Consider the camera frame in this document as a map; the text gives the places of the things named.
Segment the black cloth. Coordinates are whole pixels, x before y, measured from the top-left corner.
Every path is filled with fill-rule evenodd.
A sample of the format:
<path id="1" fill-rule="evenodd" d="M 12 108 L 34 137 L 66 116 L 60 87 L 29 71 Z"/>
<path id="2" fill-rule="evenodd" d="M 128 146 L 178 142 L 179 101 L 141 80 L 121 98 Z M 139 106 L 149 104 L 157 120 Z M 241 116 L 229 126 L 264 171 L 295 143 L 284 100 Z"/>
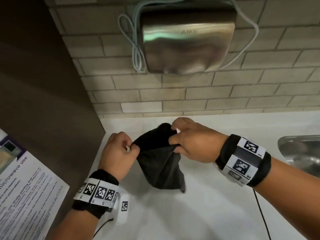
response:
<path id="1" fill-rule="evenodd" d="M 137 161 L 152 187 L 185 193 L 185 178 L 179 167 L 181 154 L 174 152 L 178 145 L 169 144 L 169 138 L 176 134 L 169 123 L 162 123 L 138 137 L 133 145 L 140 148 Z"/>

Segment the white printed paper notice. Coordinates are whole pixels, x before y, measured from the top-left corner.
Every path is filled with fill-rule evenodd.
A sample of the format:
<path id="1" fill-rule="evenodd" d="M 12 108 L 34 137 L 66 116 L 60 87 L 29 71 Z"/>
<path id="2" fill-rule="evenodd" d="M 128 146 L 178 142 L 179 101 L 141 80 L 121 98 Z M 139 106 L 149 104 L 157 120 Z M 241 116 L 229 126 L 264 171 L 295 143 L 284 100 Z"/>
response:
<path id="1" fill-rule="evenodd" d="M 69 188 L 0 129 L 0 240 L 45 240 Z"/>

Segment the stainless steel sink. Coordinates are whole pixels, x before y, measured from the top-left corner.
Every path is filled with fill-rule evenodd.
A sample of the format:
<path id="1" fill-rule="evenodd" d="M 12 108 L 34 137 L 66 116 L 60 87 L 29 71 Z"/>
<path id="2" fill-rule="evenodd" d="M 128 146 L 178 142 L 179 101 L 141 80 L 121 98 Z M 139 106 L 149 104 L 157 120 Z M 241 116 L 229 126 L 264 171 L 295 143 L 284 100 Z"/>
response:
<path id="1" fill-rule="evenodd" d="M 277 144 L 288 164 L 320 178 L 320 135 L 285 136 Z"/>

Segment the dark brown cabinet panel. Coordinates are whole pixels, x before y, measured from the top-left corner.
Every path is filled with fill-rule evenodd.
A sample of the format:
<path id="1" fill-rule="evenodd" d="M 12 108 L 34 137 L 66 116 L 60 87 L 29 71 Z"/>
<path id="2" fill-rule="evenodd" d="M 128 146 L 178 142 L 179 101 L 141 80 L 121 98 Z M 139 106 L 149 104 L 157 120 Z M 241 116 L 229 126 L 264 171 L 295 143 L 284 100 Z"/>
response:
<path id="1" fill-rule="evenodd" d="M 105 130 L 44 0 L 0 0 L 0 129 L 70 186 L 70 210 Z"/>

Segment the stainless steel hand dryer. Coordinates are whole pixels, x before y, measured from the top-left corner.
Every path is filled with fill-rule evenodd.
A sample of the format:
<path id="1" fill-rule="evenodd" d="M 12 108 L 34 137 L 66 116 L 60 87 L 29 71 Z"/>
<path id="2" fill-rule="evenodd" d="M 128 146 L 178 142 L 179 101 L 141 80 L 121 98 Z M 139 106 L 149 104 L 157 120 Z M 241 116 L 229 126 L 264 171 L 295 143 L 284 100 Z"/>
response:
<path id="1" fill-rule="evenodd" d="M 186 75 L 220 68 L 234 34 L 237 11 L 221 1 L 145 7 L 139 16 L 146 69 Z"/>

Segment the black wristband with marker tags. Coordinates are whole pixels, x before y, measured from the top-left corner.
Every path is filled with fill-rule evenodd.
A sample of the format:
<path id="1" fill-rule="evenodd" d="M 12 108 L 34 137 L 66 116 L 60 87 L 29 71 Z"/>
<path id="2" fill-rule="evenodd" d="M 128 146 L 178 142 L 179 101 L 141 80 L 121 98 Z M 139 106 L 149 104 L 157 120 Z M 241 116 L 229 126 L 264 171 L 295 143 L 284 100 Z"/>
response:
<path id="1" fill-rule="evenodd" d="M 231 182 L 251 188 L 259 185 L 271 169 L 271 155 L 254 141 L 231 134 L 215 161 L 218 170 Z"/>
<path id="2" fill-rule="evenodd" d="M 87 211 L 97 219 L 106 213 L 115 217 L 116 225 L 127 222 L 130 195 L 119 186 L 114 176 L 99 169 L 87 178 L 74 196 L 72 209 Z"/>

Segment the person's right forearm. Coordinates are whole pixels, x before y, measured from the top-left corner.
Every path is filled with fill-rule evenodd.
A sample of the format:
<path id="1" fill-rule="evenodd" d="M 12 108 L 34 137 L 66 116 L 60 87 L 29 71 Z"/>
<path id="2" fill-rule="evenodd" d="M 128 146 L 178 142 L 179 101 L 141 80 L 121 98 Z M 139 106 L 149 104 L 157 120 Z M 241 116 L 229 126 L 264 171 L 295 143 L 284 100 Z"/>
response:
<path id="1" fill-rule="evenodd" d="M 272 157 L 254 190 L 307 240 L 320 240 L 320 178 Z"/>

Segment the person's right hand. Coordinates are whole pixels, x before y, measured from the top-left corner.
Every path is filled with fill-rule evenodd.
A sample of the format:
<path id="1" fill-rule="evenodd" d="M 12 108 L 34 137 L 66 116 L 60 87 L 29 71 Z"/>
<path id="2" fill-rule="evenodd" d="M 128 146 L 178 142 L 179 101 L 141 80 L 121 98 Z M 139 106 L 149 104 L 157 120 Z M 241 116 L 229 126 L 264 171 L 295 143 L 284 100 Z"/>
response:
<path id="1" fill-rule="evenodd" d="M 202 163 L 214 163 L 229 137 L 187 117 L 175 119 L 171 129 L 179 130 L 177 134 L 182 134 L 183 144 L 177 145 L 174 152 Z"/>

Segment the person's left hand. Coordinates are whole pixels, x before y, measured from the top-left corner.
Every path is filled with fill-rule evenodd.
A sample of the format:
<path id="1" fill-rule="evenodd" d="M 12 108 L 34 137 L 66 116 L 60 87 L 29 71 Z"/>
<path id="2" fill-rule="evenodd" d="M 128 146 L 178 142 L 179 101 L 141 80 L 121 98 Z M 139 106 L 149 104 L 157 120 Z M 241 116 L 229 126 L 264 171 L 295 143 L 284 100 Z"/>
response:
<path id="1" fill-rule="evenodd" d="M 98 169 L 111 174 L 119 182 L 122 181 L 136 161 L 129 155 L 132 144 L 125 132 L 113 133 L 102 151 Z"/>

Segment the person's left forearm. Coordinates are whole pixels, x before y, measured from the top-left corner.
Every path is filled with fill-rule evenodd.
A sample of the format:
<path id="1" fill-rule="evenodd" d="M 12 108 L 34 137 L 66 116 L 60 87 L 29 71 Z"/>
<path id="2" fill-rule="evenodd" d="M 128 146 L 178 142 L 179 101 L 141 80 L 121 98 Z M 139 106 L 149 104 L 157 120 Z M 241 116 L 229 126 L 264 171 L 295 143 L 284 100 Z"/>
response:
<path id="1" fill-rule="evenodd" d="M 99 219 L 90 212 L 71 209 L 50 240 L 93 240 Z"/>

